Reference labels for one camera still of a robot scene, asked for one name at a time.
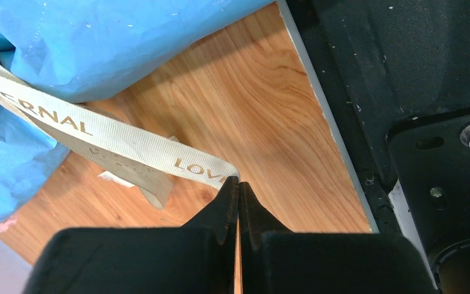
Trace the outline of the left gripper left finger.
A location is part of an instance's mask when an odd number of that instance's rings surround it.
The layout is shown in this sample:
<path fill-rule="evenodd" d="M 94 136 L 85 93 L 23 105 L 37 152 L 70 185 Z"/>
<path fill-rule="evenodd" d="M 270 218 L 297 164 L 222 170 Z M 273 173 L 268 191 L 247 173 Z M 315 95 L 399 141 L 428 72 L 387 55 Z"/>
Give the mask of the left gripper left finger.
<path fill-rule="evenodd" d="M 239 181 L 180 227 L 67 228 L 34 265 L 25 293 L 233 293 Z"/>

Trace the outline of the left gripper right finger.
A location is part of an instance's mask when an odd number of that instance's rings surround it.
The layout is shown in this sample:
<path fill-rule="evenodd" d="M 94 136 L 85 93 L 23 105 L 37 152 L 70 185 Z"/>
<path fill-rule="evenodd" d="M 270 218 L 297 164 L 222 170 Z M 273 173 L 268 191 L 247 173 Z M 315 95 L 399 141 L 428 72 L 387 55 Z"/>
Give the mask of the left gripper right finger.
<path fill-rule="evenodd" d="M 239 185 L 244 293 L 434 293 L 418 250 L 401 235 L 295 233 Z"/>

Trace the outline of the cream ribbon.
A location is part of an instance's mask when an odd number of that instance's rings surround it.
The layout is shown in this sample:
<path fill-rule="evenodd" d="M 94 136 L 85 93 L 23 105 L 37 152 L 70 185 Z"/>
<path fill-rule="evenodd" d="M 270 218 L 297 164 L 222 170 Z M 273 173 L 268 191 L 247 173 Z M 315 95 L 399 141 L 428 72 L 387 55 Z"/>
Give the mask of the cream ribbon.
<path fill-rule="evenodd" d="M 238 178 L 231 163 L 82 105 L 71 104 L 30 87 L 0 65 L 0 105 L 71 151 L 138 187 L 162 209 L 177 176 L 219 189 Z"/>

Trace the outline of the blue wrapping paper sheet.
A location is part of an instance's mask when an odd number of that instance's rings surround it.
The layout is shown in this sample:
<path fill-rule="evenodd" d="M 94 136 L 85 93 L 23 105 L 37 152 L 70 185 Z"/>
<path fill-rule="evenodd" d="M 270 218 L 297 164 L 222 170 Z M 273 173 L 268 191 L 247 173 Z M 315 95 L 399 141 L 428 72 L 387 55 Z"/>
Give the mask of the blue wrapping paper sheet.
<path fill-rule="evenodd" d="M 266 1 L 0 1 L 0 63 L 73 103 L 107 99 Z M 0 106 L 0 224 L 69 149 Z"/>

